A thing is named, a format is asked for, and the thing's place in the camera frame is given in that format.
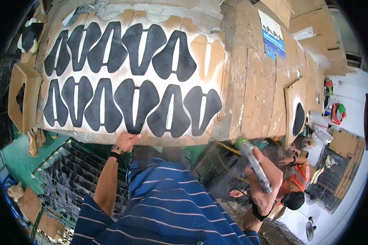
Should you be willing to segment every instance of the hand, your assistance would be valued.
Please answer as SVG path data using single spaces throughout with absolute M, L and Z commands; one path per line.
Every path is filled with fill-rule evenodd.
M 239 190 L 232 190 L 230 192 L 230 196 L 232 196 L 232 197 L 241 197 L 242 195 L 244 195 L 243 192 L 245 193 L 244 190 L 241 190 L 241 191 L 239 191 Z
M 259 160 L 263 171 L 267 175 L 273 191 L 268 195 L 265 194 L 259 184 L 259 180 L 250 167 L 246 167 L 244 172 L 251 184 L 252 200 L 258 206 L 258 212 L 260 215 L 265 216 L 269 214 L 273 208 L 275 198 L 277 197 L 279 188 L 282 184 L 283 173 L 267 157 L 265 157 L 257 147 L 254 148 L 254 155 Z
M 141 134 L 132 135 L 128 132 L 122 132 L 116 141 L 116 146 L 118 146 L 123 151 L 132 151 L 132 147 L 139 142 L 142 138 Z
M 282 160 L 280 160 L 279 163 L 286 165 L 286 164 L 290 164 L 293 161 L 294 161 L 293 157 L 285 157 Z

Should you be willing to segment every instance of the blue striped shirt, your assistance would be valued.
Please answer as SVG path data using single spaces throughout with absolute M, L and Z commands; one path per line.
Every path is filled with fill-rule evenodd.
M 260 244 L 243 233 L 183 164 L 149 158 L 127 174 L 129 204 L 117 222 L 87 196 L 72 244 Z

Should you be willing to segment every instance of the blue poster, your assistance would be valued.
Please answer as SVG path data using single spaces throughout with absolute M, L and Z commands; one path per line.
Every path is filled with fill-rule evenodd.
M 286 60 L 285 44 L 282 37 L 280 25 L 263 13 L 260 9 L 259 17 L 262 25 L 263 40 L 265 42 L 266 55 L 277 60 L 277 55 Z

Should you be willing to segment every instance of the black foam scrap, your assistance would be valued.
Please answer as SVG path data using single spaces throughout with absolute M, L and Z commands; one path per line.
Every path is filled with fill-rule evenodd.
M 170 100 L 173 95 L 173 118 L 170 130 L 167 130 L 167 114 L 169 112 Z M 158 108 L 149 115 L 147 124 L 151 132 L 157 136 L 162 137 L 165 132 L 170 132 L 173 138 L 182 136 L 189 128 L 191 120 L 184 111 L 181 97 L 180 86 L 169 84 L 165 90 L 164 95 Z
M 101 29 L 96 22 L 91 22 L 87 29 L 83 29 L 84 25 L 77 26 L 71 33 L 68 39 L 68 47 L 72 54 L 72 69 L 73 71 L 81 71 L 85 65 L 87 55 L 93 44 L 101 37 Z M 82 52 L 79 59 L 79 46 L 83 36 L 86 32 L 83 42 Z
M 102 91 L 105 91 L 105 121 L 100 119 Z M 94 97 L 84 112 L 84 117 L 90 128 L 98 131 L 104 126 L 108 133 L 113 133 L 120 126 L 123 116 L 113 101 L 112 83 L 109 78 L 101 78 L 94 92 Z
M 304 120 L 305 120 L 305 112 L 303 106 L 301 105 L 301 103 L 299 103 L 296 108 L 296 117 L 294 118 L 292 130 L 293 136 L 297 136 L 299 134 L 301 128 L 303 127 Z
M 177 39 L 180 39 L 177 71 L 172 71 L 173 52 L 175 51 Z M 160 78 L 166 80 L 172 73 L 176 73 L 177 80 L 187 81 L 196 70 L 196 63 L 188 50 L 187 34 L 175 30 L 164 49 L 153 57 L 152 63 Z
M 28 27 L 22 26 L 22 48 L 28 52 L 44 28 L 44 23 L 31 23 Z
M 113 30 L 112 44 L 109 52 L 108 62 L 103 63 L 105 48 L 108 44 L 110 33 Z M 128 52 L 121 42 L 121 23 L 120 21 L 110 22 L 98 43 L 89 51 L 87 61 L 90 69 L 98 73 L 102 66 L 108 67 L 108 72 L 113 73 L 123 64 Z
M 202 124 L 200 124 L 202 97 L 206 97 L 206 106 Z M 222 102 L 218 93 L 211 89 L 206 95 L 200 86 L 193 87 L 184 98 L 184 106 L 191 116 L 191 131 L 193 136 L 201 136 L 213 116 L 222 109 Z
M 53 114 L 53 93 L 54 93 L 54 99 L 56 101 L 57 119 L 54 118 L 54 114 Z M 64 105 L 64 102 L 61 99 L 59 81 L 57 79 L 53 79 L 50 82 L 49 90 L 48 90 L 48 99 L 44 107 L 44 116 L 45 116 L 46 121 L 51 127 L 54 126 L 55 121 L 59 122 L 59 125 L 61 127 L 63 127 L 67 123 L 68 109 Z
M 68 40 L 68 30 L 60 32 L 51 52 L 49 53 L 48 56 L 46 56 L 44 60 L 46 75 L 51 76 L 53 70 L 56 70 L 57 76 L 61 76 L 64 73 L 70 60 L 70 56 L 67 51 L 67 40 Z M 59 57 L 57 58 L 57 65 L 56 67 L 54 67 L 54 62 L 56 61 L 56 54 L 58 52 L 59 45 L 60 45 Z
M 75 86 L 78 86 L 78 112 L 75 115 Z M 72 125 L 80 128 L 83 122 L 83 112 L 87 103 L 93 97 L 93 87 L 86 76 L 80 78 L 79 83 L 75 83 L 74 77 L 70 76 L 65 81 L 62 89 L 62 96 L 69 109 Z
M 22 85 L 18 95 L 16 96 L 16 102 L 19 105 L 20 112 L 23 114 L 23 99 L 25 96 L 25 84 Z
M 136 123 L 133 125 L 132 105 L 134 103 L 135 89 L 139 89 L 139 101 Z M 123 112 L 128 133 L 137 135 L 142 131 L 143 124 L 149 112 L 158 105 L 159 95 L 152 82 L 146 80 L 140 87 L 136 87 L 134 81 L 128 78 L 116 89 L 114 100 Z
M 147 32 L 146 46 L 142 63 L 139 66 L 139 45 L 144 31 Z M 128 50 L 132 75 L 143 76 L 149 68 L 154 53 L 166 43 L 166 35 L 162 27 L 156 24 L 152 24 L 147 30 L 143 30 L 142 24 L 139 23 L 127 29 L 122 42 Z

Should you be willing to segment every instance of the green bottle cap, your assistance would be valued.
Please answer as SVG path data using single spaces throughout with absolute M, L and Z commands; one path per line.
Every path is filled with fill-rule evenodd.
M 246 137 L 240 137 L 236 140 L 235 142 L 235 146 L 236 147 L 240 147 L 240 145 L 244 144 L 245 141 L 247 141 L 248 139 Z

